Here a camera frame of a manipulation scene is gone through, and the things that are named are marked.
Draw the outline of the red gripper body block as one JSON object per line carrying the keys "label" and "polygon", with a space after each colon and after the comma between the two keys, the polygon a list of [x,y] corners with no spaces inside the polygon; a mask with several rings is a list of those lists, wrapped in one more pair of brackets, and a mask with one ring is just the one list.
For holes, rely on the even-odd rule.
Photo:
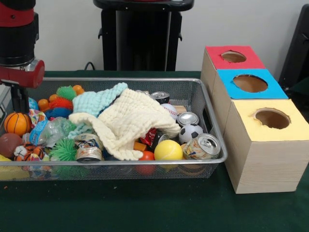
{"label": "red gripper body block", "polygon": [[0,67],[0,83],[6,86],[37,88],[43,81],[45,63],[34,59],[26,66]]}

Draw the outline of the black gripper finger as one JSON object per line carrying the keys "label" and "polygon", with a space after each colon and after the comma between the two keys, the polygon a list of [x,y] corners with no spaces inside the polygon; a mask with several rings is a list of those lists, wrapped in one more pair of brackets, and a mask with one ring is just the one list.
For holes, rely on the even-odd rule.
{"label": "black gripper finger", "polygon": [[18,85],[11,86],[11,99],[12,106],[15,112],[20,112],[20,97],[19,97],[19,88]]}
{"label": "black gripper finger", "polygon": [[20,112],[23,114],[29,113],[28,91],[24,87],[20,87]]}

